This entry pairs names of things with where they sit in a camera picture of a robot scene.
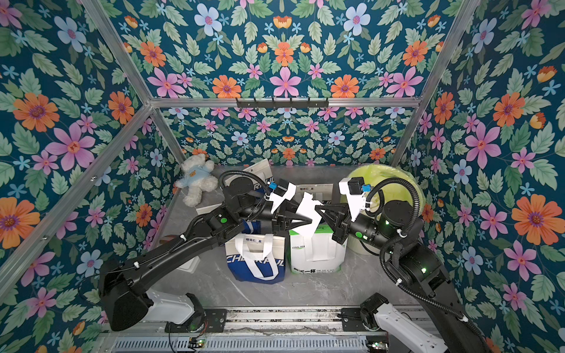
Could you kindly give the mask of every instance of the white bag handle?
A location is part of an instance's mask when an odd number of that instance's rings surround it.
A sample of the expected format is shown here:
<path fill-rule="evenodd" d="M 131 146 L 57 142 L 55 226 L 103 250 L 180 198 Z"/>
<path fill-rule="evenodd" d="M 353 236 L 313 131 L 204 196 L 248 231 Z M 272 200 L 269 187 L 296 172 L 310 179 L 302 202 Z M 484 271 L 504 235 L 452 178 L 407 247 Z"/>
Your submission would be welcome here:
<path fill-rule="evenodd" d="M 234 238 L 235 246 L 237 252 L 243 256 L 247 267 L 251 271 L 251 274 L 255 278 L 258 278 L 263 281 L 270 281 L 274 279 L 279 274 L 279 267 L 276 264 L 275 256 L 273 255 L 273 234 L 266 234 L 263 237 L 263 252 L 251 252 L 249 250 L 249 246 L 244 242 L 245 237 L 248 236 L 247 234 L 238 234 Z M 263 261 L 267 259 L 269 264 L 271 265 L 271 270 L 273 272 L 272 276 L 265 277 L 255 261 Z"/>

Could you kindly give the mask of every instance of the shopping bag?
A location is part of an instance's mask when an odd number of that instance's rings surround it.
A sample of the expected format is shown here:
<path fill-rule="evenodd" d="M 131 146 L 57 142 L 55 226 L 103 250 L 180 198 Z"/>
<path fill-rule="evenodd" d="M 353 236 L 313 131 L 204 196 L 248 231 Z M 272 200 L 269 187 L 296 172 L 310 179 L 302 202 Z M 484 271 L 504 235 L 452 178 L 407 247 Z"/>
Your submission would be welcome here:
<path fill-rule="evenodd" d="M 285 274 L 284 237 L 238 234 L 225 244 L 228 268 L 238 281 L 274 284 Z"/>

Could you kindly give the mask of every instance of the floor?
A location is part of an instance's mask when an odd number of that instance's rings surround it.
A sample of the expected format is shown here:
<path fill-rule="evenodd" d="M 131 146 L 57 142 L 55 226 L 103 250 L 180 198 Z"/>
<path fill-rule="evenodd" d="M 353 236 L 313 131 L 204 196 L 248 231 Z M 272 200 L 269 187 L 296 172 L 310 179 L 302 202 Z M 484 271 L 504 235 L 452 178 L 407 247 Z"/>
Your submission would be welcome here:
<path fill-rule="evenodd" d="M 228 168 L 217 168 L 219 175 Z M 295 184 L 337 182 L 354 167 L 273 167 L 275 180 L 283 178 Z M 219 190 L 204 193 L 199 207 L 220 203 Z M 162 225 L 162 235 L 180 234 L 196 215 L 194 208 L 177 200 Z M 417 304 L 387 278 L 373 255 L 348 250 L 342 270 L 337 273 L 292 274 L 287 267 L 285 280 L 274 285 L 239 282 L 230 273 L 225 250 L 217 247 L 200 256 L 195 273 L 175 270 L 164 276 L 155 289 L 171 294 L 193 293 L 203 306 L 296 306 L 359 305 L 379 292 L 392 304 Z"/>

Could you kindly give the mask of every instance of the teddy bear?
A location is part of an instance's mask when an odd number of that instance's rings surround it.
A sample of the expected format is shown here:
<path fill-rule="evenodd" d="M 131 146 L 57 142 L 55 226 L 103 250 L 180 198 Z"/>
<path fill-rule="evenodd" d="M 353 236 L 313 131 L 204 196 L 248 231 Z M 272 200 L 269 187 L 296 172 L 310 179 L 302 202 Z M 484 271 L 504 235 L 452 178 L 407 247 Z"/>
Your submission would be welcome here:
<path fill-rule="evenodd" d="M 175 182 L 177 188 L 188 187 L 188 192 L 184 197 L 184 203 L 189 207 L 194 207 L 202 199 L 202 191 L 213 191 L 218 186 L 218 179 L 211 175 L 214 170 L 214 162 L 206 161 L 205 154 L 197 154 L 188 157 L 182 165 L 184 177 Z"/>

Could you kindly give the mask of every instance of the orange flower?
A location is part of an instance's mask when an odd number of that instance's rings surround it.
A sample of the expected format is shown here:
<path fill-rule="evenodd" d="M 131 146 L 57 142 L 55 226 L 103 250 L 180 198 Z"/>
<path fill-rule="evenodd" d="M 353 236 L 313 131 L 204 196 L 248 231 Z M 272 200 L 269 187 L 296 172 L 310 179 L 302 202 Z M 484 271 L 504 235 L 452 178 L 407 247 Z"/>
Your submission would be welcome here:
<path fill-rule="evenodd" d="M 55 126 L 53 121 L 59 121 L 59 110 L 55 103 L 49 102 L 49 98 L 40 94 L 26 93 L 25 100 L 16 99 L 14 101 L 14 116 L 18 120 L 24 120 L 22 125 L 29 130 L 46 132 L 47 128 Z"/>
<path fill-rule="evenodd" d="M 312 48 L 310 48 L 310 44 L 308 44 L 308 43 L 300 44 L 300 51 L 301 52 L 308 53 L 310 50 L 312 50 Z"/>
<path fill-rule="evenodd" d="M 385 156 L 385 154 L 386 154 L 385 149 L 376 149 L 376 150 L 372 150 L 369 156 L 371 157 L 372 160 L 380 160 L 382 157 Z"/>
<path fill-rule="evenodd" d="M 519 208 L 512 209 L 512 219 L 518 221 L 514 228 L 521 236 L 527 234 L 528 242 L 539 245 L 543 239 L 551 245 L 559 241 L 555 232 L 565 233 L 565 220 L 556 217 L 562 210 L 555 201 L 545 204 L 545 196 L 533 194 L 531 201 L 524 196 L 516 205 Z"/>
<path fill-rule="evenodd" d="M 433 220 L 433 210 L 432 205 L 429 203 L 424 205 L 424 211 L 422 211 L 422 218 L 426 223 L 430 223 Z"/>
<path fill-rule="evenodd" d="M 424 55 L 428 53 L 428 44 L 426 42 L 415 41 L 413 45 L 408 45 L 406 53 L 402 56 L 404 65 L 416 66 L 424 60 Z"/>
<path fill-rule="evenodd" d="M 0 241 L 4 249 L 20 245 L 20 237 L 26 239 L 33 231 L 31 225 L 39 223 L 39 212 L 32 212 L 34 208 L 27 200 L 18 204 L 15 197 L 0 198 Z"/>
<path fill-rule="evenodd" d="M 455 102 L 452 99 L 453 95 L 447 92 L 437 98 L 436 107 L 433 109 L 436 123 L 445 124 L 451 118 L 451 110 L 455 108 Z"/>
<path fill-rule="evenodd" d="M 284 152 L 282 153 L 282 156 L 283 156 L 284 158 L 286 158 L 287 160 L 291 160 L 291 159 L 293 159 L 294 157 L 296 157 L 296 152 L 294 152 L 293 149 L 286 149 L 286 150 L 284 150 Z"/>
<path fill-rule="evenodd" d="M 137 20 L 131 16 L 124 17 L 125 22 L 129 24 L 131 28 L 137 28 Z"/>
<path fill-rule="evenodd" d="M 140 210 L 137 211 L 137 218 L 136 223 L 139 226 L 146 226 L 147 223 L 151 220 L 151 216 L 153 215 L 153 211 L 151 210 L 151 206 L 148 204 L 143 204 L 140 206 Z"/>
<path fill-rule="evenodd" d="M 275 49 L 275 55 L 277 56 L 276 59 L 279 64 L 288 66 L 288 64 L 294 60 L 292 57 L 292 55 L 294 55 L 294 49 L 292 49 L 287 42 L 280 42 L 279 47 Z"/>
<path fill-rule="evenodd" d="M 530 119 L 530 126 L 534 129 L 543 129 L 546 123 L 544 113 L 535 113 Z"/>
<path fill-rule="evenodd" d="M 78 324 L 76 324 L 75 328 L 72 330 L 72 334 L 73 335 L 79 335 L 82 333 L 82 330 L 84 330 L 84 326 L 85 326 L 85 322 L 81 321 Z"/>
<path fill-rule="evenodd" d="M 266 53 L 267 52 L 267 44 L 265 42 L 259 44 L 257 46 L 257 51 L 260 53 Z"/>
<path fill-rule="evenodd" d="M 110 94 L 111 101 L 108 101 L 108 108 L 112 109 L 114 120 L 120 120 L 120 124 L 125 125 L 131 120 L 134 110 L 132 101 L 126 97 L 123 92 L 112 92 Z"/>
<path fill-rule="evenodd" d="M 144 55 L 145 60 L 154 67 L 165 66 L 165 61 L 167 61 L 163 49 L 153 45 L 153 42 L 141 44 L 141 55 Z"/>
<path fill-rule="evenodd" d="M 512 95 L 506 94 L 502 97 L 502 102 L 497 102 L 494 106 L 494 121 L 498 121 L 497 125 L 503 127 L 514 125 L 515 119 L 522 117 L 524 110 L 522 107 L 526 104 L 524 97 L 520 98 L 520 93 L 514 92 Z"/>
<path fill-rule="evenodd" d="M 557 70 L 553 66 L 544 66 L 537 74 L 538 82 L 545 82 L 551 80 L 553 76 L 557 73 Z"/>
<path fill-rule="evenodd" d="M 276 28 L 289 28 L 292 24 L 292 18 L 288 16 L 277 16 L 273 17 L 273 23 L 275 24 Z"/>
<path fill-rule="evenodd" d="M 434 27 L 440 21 L 440 18 L 441 17 L 438 15 L 433 15 L 432 17 L 430 17 L 428 20 L 428 27 Z"/>
<path fill-rule="evenodd" d="M 218 95 L 218 98 L 241 98 L 241 87 L 236 85 L 234 78 L 228 79 L 228 76 L 220 75 L 220 78 L 214 79 L 212 83 L 214 84 L 212 90 Z"/>
<path fill-rule="evenodd" d="M 332 85 L 331 91 L 333 98 L 354 98 L 355 93 L 359 92 L 357 79 L 352 79 L 351 75 L 344 75 L 343 78 L 336 78 L 335 85 Z"/>

